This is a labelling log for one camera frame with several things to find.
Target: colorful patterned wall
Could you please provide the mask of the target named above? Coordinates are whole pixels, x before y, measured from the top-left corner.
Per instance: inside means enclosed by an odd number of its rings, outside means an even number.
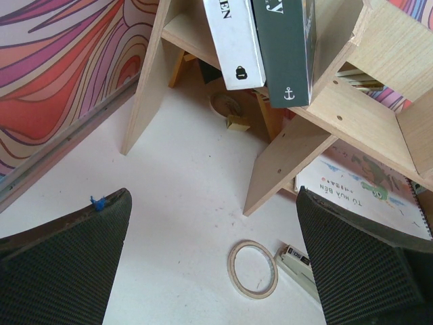
[[[433,0],[389,0],[389,2],[424,26],[433,29]],[[395,112],[400,112],[411,104],[402,95],[387,87],[383,91],[371,92],[369,95]]]
[[[139,73],[158,0],[13,0],[0,13],[0,181]]]

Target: picture book cover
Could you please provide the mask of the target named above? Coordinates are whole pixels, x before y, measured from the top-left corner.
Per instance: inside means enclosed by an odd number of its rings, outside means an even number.
[[[315,1],[252,3],[272,107],[308,106],[316,48]]]
[[[296,176],[296,189],[301,186],[353,213],[432,239],[407,178],[341,140]]]

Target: wooden shelf leg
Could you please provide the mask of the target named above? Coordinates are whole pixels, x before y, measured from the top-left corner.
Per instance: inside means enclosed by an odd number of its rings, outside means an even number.
[[[168,82],[168,86],[170,88],[175,88],[182,76],[186,74],[186,72],[193,66],[195,56],[191,54],[185,54],[185,51],[181,51],[179,57],[177,58],[175,68],[173,70],[173,75]]]
[[[173,44],[163,39],[159,40],[154,60],[146,66],[149,72],[142,72],[140,76],[127,134],[120,151],[122,154],[128,154],[159,111],[180,51],[181,49]]]
[[[331,133],[295,116],[256,159],[244,215],[255,212],[336,140]]]
[[[161,39],[162,29],[190,4],[190,1],[184,0],[160,0],[159,2],[135,93],[133,111],[120,150],[122,154],[129,152],[160,108],[177,58],[182,51],[172,43]]]

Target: blue plastic piece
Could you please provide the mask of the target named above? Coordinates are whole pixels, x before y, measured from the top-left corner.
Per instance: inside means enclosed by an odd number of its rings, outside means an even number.
[[[96,211],[102,211],[106,205],[106,198],[103,197],[102,199],[96,201],[93,196],[90,197],[90,202],[92,202],[93,206],[95,207]]]

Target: book spine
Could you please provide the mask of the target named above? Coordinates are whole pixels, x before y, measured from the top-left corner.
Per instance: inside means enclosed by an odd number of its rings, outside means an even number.
[[[316,41],[314,0],[252,3],[272,107],[309,105]]]
[[[376,79],[374,79],[373,77],[369,76],[368,74],[356,74],[353,76],[343,76],[340,77],[342,80],[346,81],[347,83],[353,83],[353,82],[370,82],[372,83],[373,81],[375,81],[376,83],[379,83],[379,81],[377,81]]]
[[[203,0],[225,86],[262,87],[265,69],[250,0]]]

